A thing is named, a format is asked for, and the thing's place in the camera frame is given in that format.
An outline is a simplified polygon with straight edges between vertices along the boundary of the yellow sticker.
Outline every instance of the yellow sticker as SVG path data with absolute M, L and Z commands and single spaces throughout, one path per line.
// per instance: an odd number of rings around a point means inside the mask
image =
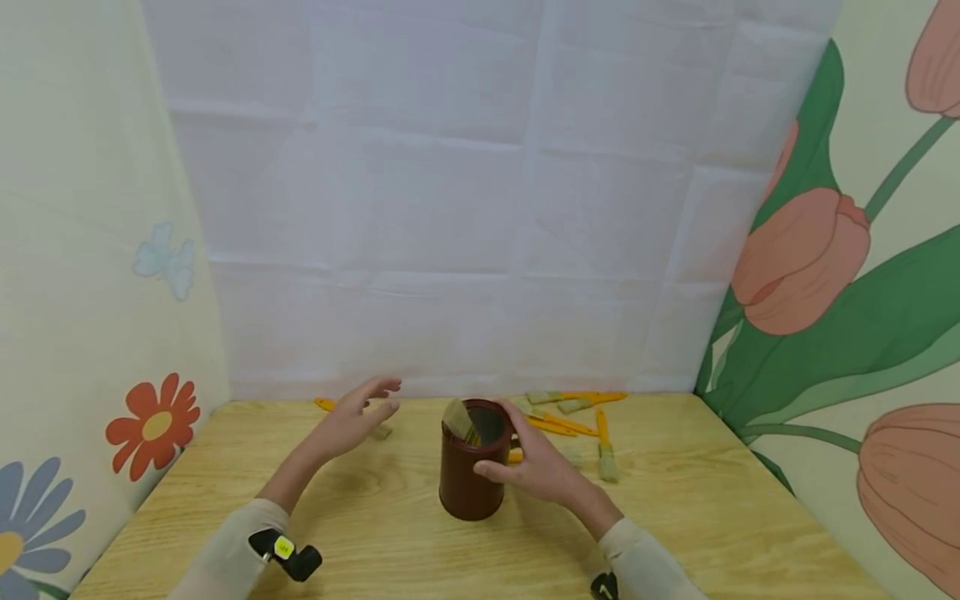
M 296 548 L 297 547 L 294 545 L 292 541 L 284 538 L 283 536 L 280 536 L 274 542 L 274 554 L 279 556 L 284 561 L 286 561 L 291 556 L 293 556 L 294 550 Z

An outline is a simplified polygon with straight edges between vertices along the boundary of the white backdrop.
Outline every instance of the white backdrop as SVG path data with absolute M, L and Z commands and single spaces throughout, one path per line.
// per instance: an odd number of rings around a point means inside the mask
M 689 390 L 840 0 L 144 0 L 236 398 Z

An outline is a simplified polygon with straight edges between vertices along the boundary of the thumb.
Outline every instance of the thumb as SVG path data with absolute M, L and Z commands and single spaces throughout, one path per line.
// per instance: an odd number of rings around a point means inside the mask
M 473 472 L 490 479 L 494 483 L 509 483 L 511 485 L 516 483 L 519 476 L 515 468 L 494 461 L 477 461 L 473 465 Z
M 383 421 L 392 417 L 399 408 L 399 401 L 397 401 L 396 398 L 391 398 L 383 404 L 377 406 L 374 410 L 371 410 L 369 413 L 364 415 L 364 417 L 372 423 L 372 426 L 376 427 Z

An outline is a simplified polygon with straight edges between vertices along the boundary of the cup rim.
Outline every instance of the cup rim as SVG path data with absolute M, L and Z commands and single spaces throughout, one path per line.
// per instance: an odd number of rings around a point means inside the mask
M 469 454 L 487 454 L 492 449 L 506 445 L 510 447 L 510 439 L 514 436 L 514 424 L 510 421 L 510 415 L 507 414 L 507 411 L 504 410 L 502 406 L 497 404 L 492 400 L 487 400 L 485 398 L 467 398 L 463 400 L 463 403 L 470 408 L 487 408 L 495 413 L 497 413 L 501 419 L 503 419 L 503 433 L 497 438 L 492 444 L 485 445 L 470 445 L 453 435 L 452 432 L 446 427 L 446 425 L 441 421 L 440 428 L 444 433 L 444 436 L 450 439 L 450 443 L 453 444 L 458 450 L 467 452 Z

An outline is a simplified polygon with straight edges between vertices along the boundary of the floral wallpaper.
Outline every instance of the floral wallpaper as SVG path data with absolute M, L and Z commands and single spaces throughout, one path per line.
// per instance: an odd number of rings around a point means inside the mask
M 960 600 L 958 119 L 960 0 L 848 2 L 696 386 L 910 600 Z
M 228 399 L 139 3 L 82 4 L 0 3 L 0 600 L 67 598 Z

